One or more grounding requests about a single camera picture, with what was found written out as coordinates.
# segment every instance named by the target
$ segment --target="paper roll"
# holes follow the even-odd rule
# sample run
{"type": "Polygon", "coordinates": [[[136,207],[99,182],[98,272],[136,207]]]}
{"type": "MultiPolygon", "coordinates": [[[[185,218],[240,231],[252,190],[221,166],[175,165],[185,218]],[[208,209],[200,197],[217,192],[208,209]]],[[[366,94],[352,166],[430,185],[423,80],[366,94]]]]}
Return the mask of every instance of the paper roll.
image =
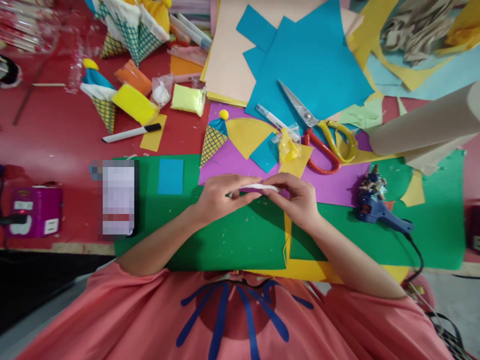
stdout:
{"type": "Polygon", "coordinates": [[[370,135],[378,155],[404,153],[480,132],[480,81],[380,126],[370,135]]]}

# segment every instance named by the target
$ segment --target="yellow pom pom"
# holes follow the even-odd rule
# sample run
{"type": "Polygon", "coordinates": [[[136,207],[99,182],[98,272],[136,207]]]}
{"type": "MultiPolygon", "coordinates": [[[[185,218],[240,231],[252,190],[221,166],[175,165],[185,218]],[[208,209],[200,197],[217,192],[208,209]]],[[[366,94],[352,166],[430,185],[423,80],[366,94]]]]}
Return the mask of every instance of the yellow pom pom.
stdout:
{"type": "Polygon", "coordinates": [[[227,110],[222,110],[218,114],[220,116],[220,119],[227,121],[229,119],[229,112],[227,110]]]}
{"type": "Polygon", "coordinates": [[[85,67],[85,69],[93,69],[99,71],[99,66],[97,65],[97,63],[87,58],[83,59],[83,66],[85,67]]]}

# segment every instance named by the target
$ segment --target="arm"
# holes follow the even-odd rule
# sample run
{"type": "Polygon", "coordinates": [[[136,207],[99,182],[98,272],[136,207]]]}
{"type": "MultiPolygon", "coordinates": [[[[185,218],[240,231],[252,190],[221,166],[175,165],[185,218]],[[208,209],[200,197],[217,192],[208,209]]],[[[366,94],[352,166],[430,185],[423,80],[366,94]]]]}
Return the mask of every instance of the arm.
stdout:
{"type": "Polygon", "coordinates": [[[242,197],[239,197],[237,192],[233,198],[226,197],[226,194],[261,180],[259,177],[230,174],[208,179],[196,204],[189,206],[172,221],[144,238],[116,262],[124,271],[134,276],[158,273],[198,230],[260,197],[257,192],[242,197]]]}
{"type": "Polygon", "coordinates": [[[398,299],[406,295],[385,269],[319,214],[315,188],[309,182],[279,173],[263,183],[290,193],[290,199],[286,199],[275,191],[263,190],[295,224],[310,234],[346,286],[379,298],[398,299]]]}

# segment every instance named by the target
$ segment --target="person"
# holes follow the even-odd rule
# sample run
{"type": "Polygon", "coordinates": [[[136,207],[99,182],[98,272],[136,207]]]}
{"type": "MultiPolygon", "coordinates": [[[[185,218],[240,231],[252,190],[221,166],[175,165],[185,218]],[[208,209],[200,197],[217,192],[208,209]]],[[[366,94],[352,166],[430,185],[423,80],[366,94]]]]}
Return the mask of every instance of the person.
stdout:
{"type": "Polygon", "coordinates": [[[263,195],[309,233],[344,285],[246,271],[170,272],[191,235],[260,193],[261,178],[210,178],[198,202],[94,273],[85,292],[18,357],[26,359],[452,359],[430,320],[380,265],[318,212],[314,187],[279,173],[263,195]]]}

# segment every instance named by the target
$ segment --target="green foam sheet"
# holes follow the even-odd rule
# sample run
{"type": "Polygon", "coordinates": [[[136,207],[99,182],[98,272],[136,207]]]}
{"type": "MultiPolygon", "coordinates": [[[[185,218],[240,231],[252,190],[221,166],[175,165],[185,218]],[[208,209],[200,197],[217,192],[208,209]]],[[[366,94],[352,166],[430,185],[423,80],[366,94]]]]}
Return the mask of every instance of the green foam sheet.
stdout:
{"type": "MultiPolygon", "coordinates": [[[[203,190],[198,185],[200,155],[148,156],[135,160],[140,162],[138,233],[114,243],[117,256],[195,204],[203,190]],[[183,195],[158,194],[160,158],[183,160],[183,195]]],[[[283,211],[262,196],[196,232],[166,267],[173,271],[285,269],[284,229],[283,211]]]]}
{"type": "MultiPolygon", "coordinates": [[[[426,268],[455,270],[465,254],[463,172],[464,152],[454,151],[431,176],[423,177],[425,203],[406,207],[400,201],[412,177],[403,157],[372,163],[387,180],[387,201],[395,201],[393,213],[415,224],[413,241],[423,255],[426,268]]],[[[382,265],[419,266],[420,260],[405,237],[380,222],[358,221],[353,209],[318,204],[318,211],[346,237],[382,265]]],[[[312,238],[295,224],[292,227],[292,259],[325,261],[312,238]]]]}

